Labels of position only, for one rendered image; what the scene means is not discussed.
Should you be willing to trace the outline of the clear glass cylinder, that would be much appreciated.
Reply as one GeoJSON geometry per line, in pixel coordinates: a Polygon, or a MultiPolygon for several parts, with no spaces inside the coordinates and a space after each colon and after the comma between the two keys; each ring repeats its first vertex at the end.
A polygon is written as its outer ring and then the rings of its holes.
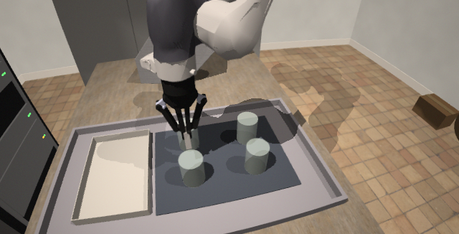
{"type": "MultiPolygon", "coordinates": [[[[199,135],[198,135],[198,129],[192,129],[191,130],[192,134],[192,139],[191,139],[191,147],[193,150],[197,149],[199,147],[199,135]]],[[[186,149],[186,144],[185,140],[182,139],[182,135],[180,131],[177,131],[177,136],[179,139],[179,146],[183,151],[191,150],[191,149],[186,149]]]]}
{"type": "Polygon", "coordinates": [[[245,169],[253,175],[262,174],[266,170],[270,145],[264,139],[251,139],[247,142],[245,153],[245,169]]]}
{"type": "Polygon", "coordinates": [[[205,181],[204,161],[202,154],[197,150],[187,150],[181,153],[178,159],[184,184],[196,188],[205,181]]]}
{"type": "Polygon", "coordinates": [[[258,117],[251,112],[243,112],[237,117],[237,141],[243,145],[256,139],[258,117]]]}

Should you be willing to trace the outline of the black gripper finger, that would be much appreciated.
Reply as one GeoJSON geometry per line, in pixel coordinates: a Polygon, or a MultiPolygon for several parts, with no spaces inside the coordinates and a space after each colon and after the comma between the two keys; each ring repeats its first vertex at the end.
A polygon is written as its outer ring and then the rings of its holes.
{"type": "Polygon", "coordinates": [[[175,111],[176,111],[176,116],[178,118],[179,124],[176,122],[176,120],[172,116],[171,112],[167,108],[166,103],[163,101],[163,98],[161,100],[157,100],[156,101],[156,110],[158,110],[159,112],[161,112],[163,114],[164,118],[167,120],[167,122],[169,123],[170,127],[172,127],[174,132],[177,132],[177,131],[181,132],[182,139],[185,140],[186,149],[189,149],[188,140],[187,140],[187,136],[186,136],[186,130],[185,130],[186,127],[184,125],[184,119],[183,119],[183,116],[182,116],[181,109],[179,107],[178,100],[174,99],[173,100],[173,104],[174,104],[174,108],[175,108],[175,111]]]}
{"type": "Polygon", "coordinates": [[[204,105],[206,103],[207,103],[206,95],[198,93],[197,104],[196,104],[196,108],[195,108],[195,111],[194,111],[194,116],[193,116],[192,122],[190,122],[189,99],[188,98],[184,99],[186,136],[187,136],[187,140],[188,140],[189,149],[191,149],[191,140],[190,140],[192,138],[191,130],[192,129],[197,129],[198,124],[199,124],[199,119],[200,119],[201,114],[202,114],[202,109],[203,109],[203,107],[204,107],[204,105]]]}

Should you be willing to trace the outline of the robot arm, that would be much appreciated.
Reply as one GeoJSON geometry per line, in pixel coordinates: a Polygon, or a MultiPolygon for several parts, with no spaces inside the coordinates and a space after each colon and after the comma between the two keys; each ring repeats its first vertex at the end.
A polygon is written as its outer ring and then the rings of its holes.
{"type": "Polygon", "coordinates": [[[153,52],[141,67],[166,81],[197,74],[195,47],[201,43],[225,60],[252,52],[273,0],[147,0],[153,52]]]}

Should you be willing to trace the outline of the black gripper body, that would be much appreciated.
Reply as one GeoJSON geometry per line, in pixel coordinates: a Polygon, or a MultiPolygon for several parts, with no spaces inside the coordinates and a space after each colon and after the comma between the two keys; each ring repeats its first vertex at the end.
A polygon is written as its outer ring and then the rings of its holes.
{"type": "Polygon", "coordinates": [[[194,75],[179,82],[161,80],[161,84],[164,92],[162,95],[163,101],[173,109],[175,109],[173,104],[174,99],[178,100],[180,109],[184,109],[185,98],[189,99],[189,107],[191,107],[198,97],[198,91],[195,88],[194,75]]]}

